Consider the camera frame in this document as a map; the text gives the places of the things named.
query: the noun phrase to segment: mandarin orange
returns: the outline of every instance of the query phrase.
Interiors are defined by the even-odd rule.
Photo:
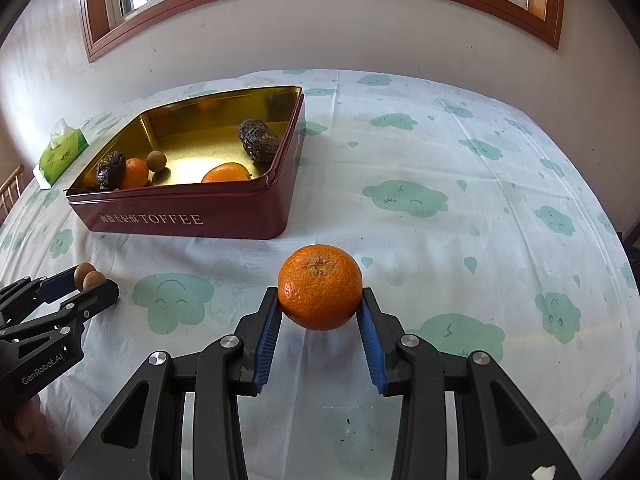
[[[128,158],[124,167],[124,177],[118,186],[119,189],[133,189],[145,187],[149,178],[149,169],[141,158]]]
[[[228,182],[229,180],[249,180],[251,173],[242,164],[226,162],[210,170],[202,182]]]
[[[358,309],[361,298],[360,267],[338,247],[302,247],[278,273],[282,311],[310,330],[332,330],[344,325]]]

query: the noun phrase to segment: tablecloth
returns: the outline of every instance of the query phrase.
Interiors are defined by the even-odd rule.
[[[281,84],[305,91],[306,137],[279,237],[100,234],[71,210],[63,190],[141,111]],[[600,477],[635,427],[636,283],[589,186],[521,111],[423,79],[283,70],[162,91],[82,130],[89,148],[51,190],[31,183],[0,234],[3,284],[90,261],[120,285],[117,306],[87,323],[84,360],[42,393],[62,463],[151,352],[196,352],[232,332],[289,254],[316,242],[352,254],[382,310],[408,332],[441,351],[490,352],[585,480]],[[145,301],[174,297],[159,283],[186,291],[173,315]],[[390,477],[400,402],[370,383],[354,319],[332,332],[283,319],[269,383],[239,404],[251,479]]]

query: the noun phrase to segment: white chip on gripper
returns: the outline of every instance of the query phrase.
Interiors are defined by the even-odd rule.
[[[556,476],[556,466],[554,465],[551,467],[541,465],[531,474],[533,480],[554,480],[554,476]]]

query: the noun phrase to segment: small brown round fruit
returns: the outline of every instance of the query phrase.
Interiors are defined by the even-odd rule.
[[[84,277],[84,282],[82,282],[82,290],[87,290],[92,286],[100,285],[107,281],[105,275],[97,270],[92,270]]]
[[[76,284],[76,288],[78,290],[82,291],[82,283],[84,282],[84,278],[89,272],[92,272],[92,270],[95,270],[95,267],[87,262],[76,267],[76,270],[74,271],[74,283]]]
[[[166,155],[158,150],[152,151],[146,156],[146,166],[154,173],[164,170],[166,168]]]

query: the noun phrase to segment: wooden chair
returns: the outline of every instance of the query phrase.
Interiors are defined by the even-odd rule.
[[[14,172],[9,176],[5,183],[2,184],[2,187],[0,187],[0,197],[2,198],[2,202],[0,202],[0,210],[4,210],[4,215],[0,216],[0,224],[2,224],[9,214],[9,211],[11,211],[22,194],[23,172],[24,164],[21,164],[15,168]]]

